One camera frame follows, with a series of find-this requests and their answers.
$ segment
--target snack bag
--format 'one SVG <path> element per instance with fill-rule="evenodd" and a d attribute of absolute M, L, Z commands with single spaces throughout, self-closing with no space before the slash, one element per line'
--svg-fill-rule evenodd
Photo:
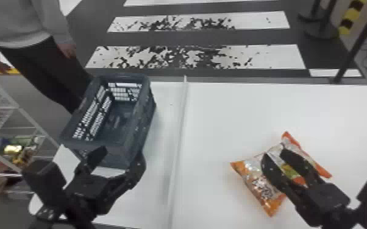
<path fill-rule="evenodd" d="M 267 153 L 273 161 L 280 167 L 284 174 L 296 183 L 305 185 L 303 177 L 301 177 L 291 166 L 286 164 L 283 159 L 280 158 L 280 153 L 286 148 L 304 157 L 314 168 L 319 172 L 319 175 L 325 178 L 330 178 L 332 175 L 327 172 L 323 167 L 316 163 L 308 153 L 304 152 L 300 144 L 288 133 L 285 132 L 282 135 L 282 142 L 272 148 Z M 256 155 L 250 159 L 243 161 L 236 161 L 230 163 L 233 169 L 242 176 L 243 181 L 253 195 L 258 199 L 263 209 L 271 217 L 273 216 L 283 199 L 285 194 L 277 190 L 262 173 L 260 161 L 264 153 Z"/>

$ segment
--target gray plastic basket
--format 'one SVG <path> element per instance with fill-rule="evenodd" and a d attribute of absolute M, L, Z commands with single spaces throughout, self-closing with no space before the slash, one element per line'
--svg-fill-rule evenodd
<path fill-rule="evenodd" d="M 95 77 L 60 139 L 80 160 L 105 146 L 108 155 L 100 166 L 127 169 L 144 146 L 155 108 L 146 76 Z"/>

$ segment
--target black pants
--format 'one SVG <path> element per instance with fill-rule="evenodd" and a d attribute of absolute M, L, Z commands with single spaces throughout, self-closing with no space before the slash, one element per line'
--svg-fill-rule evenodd
<path fill-rule="evenodd" d="M 33 46 L 0 52 L 41 93 L 73 113 L 81 103 L 91 76 L 78 60 L 68 59 L 52 38 Z"/>

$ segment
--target gray sweater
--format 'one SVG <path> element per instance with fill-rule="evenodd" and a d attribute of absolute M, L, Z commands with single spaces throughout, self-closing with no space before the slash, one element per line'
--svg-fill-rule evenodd
<path fill-rule="evenodd" d="M 73 42 L 59 0 L 0 0 L 0 43 L 25 44 L 46 35 L 58 44 Z"/>

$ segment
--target stanchion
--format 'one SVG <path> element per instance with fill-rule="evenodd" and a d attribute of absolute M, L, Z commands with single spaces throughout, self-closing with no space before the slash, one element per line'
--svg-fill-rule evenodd
<path fill-rule="evenodd" d="M 350 64 L 354 61 L 354 57 L 359 52 L 360 48 L 363 46 L 364 41 L 367 39 L 367 24 L 364 26 L 363 31 L 358 36 L 357 40 L 355 41 L 353 48 L 348 53 L 346 59 L 344 60 L 343 64 L 341 65 L 340 70 L 338 71 L 337 75 L 334 78 L 330 79 L 331 83 L 340 83 L 344 74 L 346 73 L 347 69 L 350 67 Z"/>
<path fill-rule="evenodd" d="M 299 12 L 299 19 L 306 22 L 321 21 L 324 18 L 324 10 L 320 7 L 321 0 L 315 0 L 312 7 L 304 7 Z"/>
<path fill-rule="evenodd" d="M 338 37 L 338 29 L 330 23 L 330 16 L 333 13 L 337 0 L 330 0 L 324 18 L 319 24 L 309 24 L 305 33 L 312 38 L 329 40 Z"/>

